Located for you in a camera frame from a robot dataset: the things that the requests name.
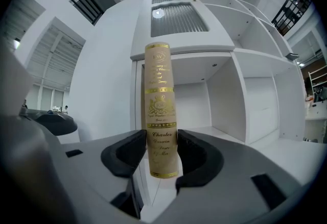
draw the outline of person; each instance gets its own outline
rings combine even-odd
[[[68,114],[68,106],[65,106],[65,109],[63,109],[62,113]]]
[[[27,105],[26,105],[26,99],[24,99],[24,103],[23,103],[22,106],[23,106],[24,108],[28,109],[28,108],[27,108]]]

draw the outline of black rubber pad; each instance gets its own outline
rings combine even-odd
[[[251,177],[253,183],[261,193],[270,210],[281,204],[286,197],[281,190],[273,183],[267,174]]]
[[[66,152],[66,155],[67,155],[68,158],[70,158],[70,157],[73,157],[73,156],[76,156],[76,155],[80,155],[82,153],[83,152],[80,151],[80,150],[72,150],[72,151]]]

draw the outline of gray machine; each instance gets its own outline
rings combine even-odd
[[[5,170],[51,220],[139,223],[142,202],[132,175],[146,151],[145,131],[62,145],[24,117],[3,118],[1,129]],[[183,164],[178,195],[154,224],[274,223],[306,191],[242,144],[179,130],[178,152]]]

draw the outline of ceiling light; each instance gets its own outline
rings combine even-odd
[[[15,49],[17,49],[19,47],[19,45],[20,45],[20,40],[18,38],[15,38],[15,40],[14,40]]]

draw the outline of gold stripe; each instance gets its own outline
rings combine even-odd
[[[176,127],[176,122],[168,122],[168,123],[147,123],[148,128],[171,128]]]
[[[152,49],[152,48],[155,48],[155,47],[169,48],[169,45],[168,44],[152,44],[152,45],[149,45],[148,47],[146,47],[145,50]]]
[[[145,90],[145,94],[154,92],[174,92],[174,87],[158,87]]]
[[[159,174],[159,173],[155,173],[155,172],[150,171],[150,174],[152,176],[154,176],[154,177],[159,177],[159,178],[162,178],[162,179],[168,179],[168,178],[171,178],[173,176],[177,176],[178,171],[175,171],[173,173],[167,173],[167,174]]]

